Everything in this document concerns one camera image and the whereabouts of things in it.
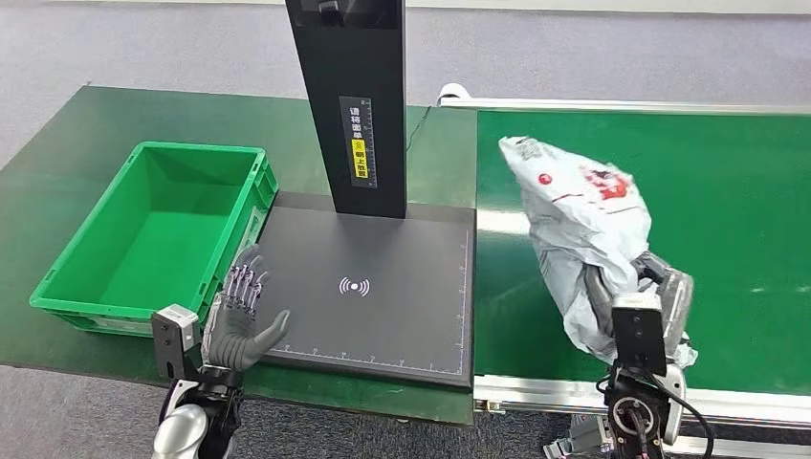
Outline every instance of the wireless symbol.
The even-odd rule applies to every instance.
[[[345,277],[338,283],[338,291],[341,295],[346,295],[347,292],[357,292],[361,296],[369,295],[369,279],[352,282],[349,277]]]

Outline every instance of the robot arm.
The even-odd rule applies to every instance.
[[[179,305],[152,316],[158,370],[172,379],[152,459],[230,457],[231,437],[241,425],[242,373],[284,336],[290,315],[283,311],[266,330],[253,333],[266,275],[256,246],[237,256],[223,292],[214,298],[202,340],[197,315]]]
[[[633,264],[641,280],[658,286],[655,293],[611,295],[600,270],[585,269],[598,326],[617,346],[609,374],[597,382],[607,415],[575,416],[569,435],[544,448],[547,458],[582,452],[612,452],[615,459],[663,458],[663,445],[676,441],[684,409],[707,430],[704,457],[712,456],[710,427],[685,402],[684,373],[673,362],[692,300],[692,278],[650,252]]]

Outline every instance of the yellow label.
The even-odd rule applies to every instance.
[[[352,140],[352,158],[355,160],[355,176],[359,179],[369,178],[366,168],[366,142],[363,139]]]
[[[352,139],[352,153],[366,152],[366,141],[363,139]]]

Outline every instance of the green work surface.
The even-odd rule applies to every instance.
[[[811,117],[483,111],[478,121],[477,374],[605,372],[563,333],[528,237],[482,230],[482,210],[504,221],[522,211],[498,140],[532,136],[633,174],[651,248],[695,278],[690,387],[811,395]]]
[[[407,110],[414,131],[426,108]],[[411,201],[472,207],[476,115],[432,109],[408,151]],[[166,385],[150,339],[80,332],[29,295],[135,145],[263,147],[286,191],[328,194],[306,100],[83,87],[0,171],[0,362]],[[257,365],[249,395],[399,417],[472,423],[472,395]]]

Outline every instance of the humanoid robot hand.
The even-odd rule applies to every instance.
[[[237,255],[223,290],[214,297],[201,349],[207,365],[245,371],[287,332],[289,310],[265,330],[254,331],[255,307],[268,275],[258,247],[254,244]]]

